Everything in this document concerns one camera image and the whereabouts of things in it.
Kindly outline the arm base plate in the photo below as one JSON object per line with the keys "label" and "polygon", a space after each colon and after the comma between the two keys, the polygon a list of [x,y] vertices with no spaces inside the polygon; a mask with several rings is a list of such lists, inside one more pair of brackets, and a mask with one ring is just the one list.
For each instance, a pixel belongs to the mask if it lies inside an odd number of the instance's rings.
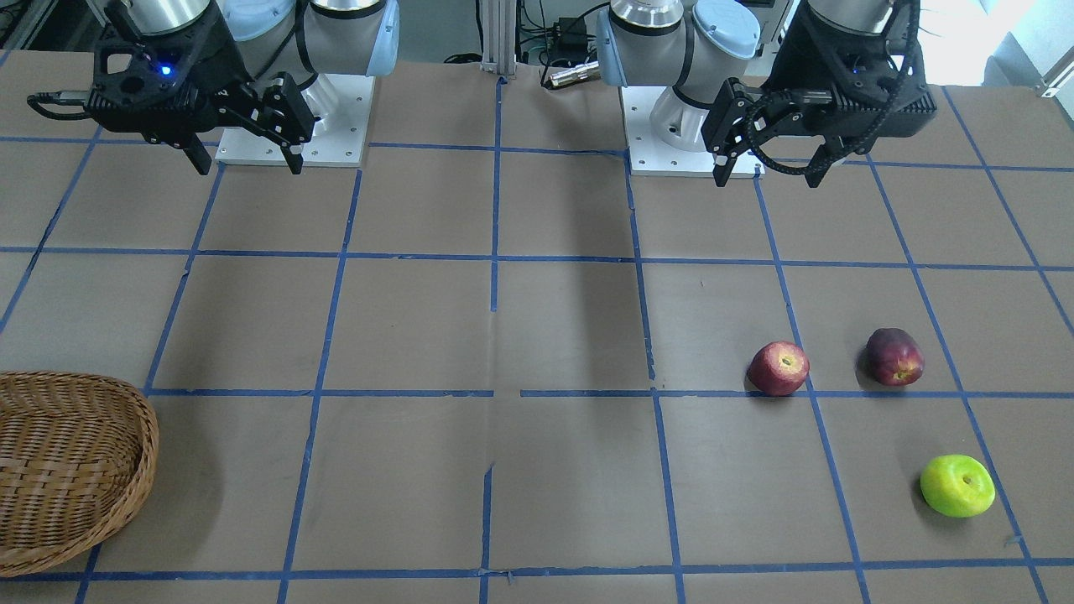
{"label": "arm base plate", "polygon": [[620,88],[623,125],[634,175],[713,177],[701,126],[708,112],[682,101],[669,86]]}
{"label": "arm base plate", "polygon": [[[303,167],[362,166],[377,83],[373,76],[321,74],[303,91],[318,118],[311,140],[302,146]],[[220,164],[288,168],[279,145],[242,128],[223,130],[215,160]]]}

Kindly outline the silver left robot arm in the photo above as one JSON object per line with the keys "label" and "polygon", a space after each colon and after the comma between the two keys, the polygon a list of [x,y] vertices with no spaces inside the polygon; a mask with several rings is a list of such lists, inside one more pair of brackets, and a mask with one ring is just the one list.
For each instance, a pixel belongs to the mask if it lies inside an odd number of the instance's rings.
{"label": "silver left robot arm", "polygon": [[717,186],[752,154],[816,188],[850,154],[937,117],[920,16],[918,1],[801,1],[759,86],[742,76],[760,23],[737,1],[613,1],[598,12],[596,51],[607,84],[661,88],[661,135],[712,154]]}

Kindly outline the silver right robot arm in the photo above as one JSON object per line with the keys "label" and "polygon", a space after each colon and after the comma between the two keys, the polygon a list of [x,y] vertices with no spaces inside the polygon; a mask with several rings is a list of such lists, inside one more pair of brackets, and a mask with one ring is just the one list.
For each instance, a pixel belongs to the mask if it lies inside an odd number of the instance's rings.
{"label": "silver right robot arm", "polygon": [[110,133],[215,162],[357,168],[395,1],[107,1],[83,107]]}

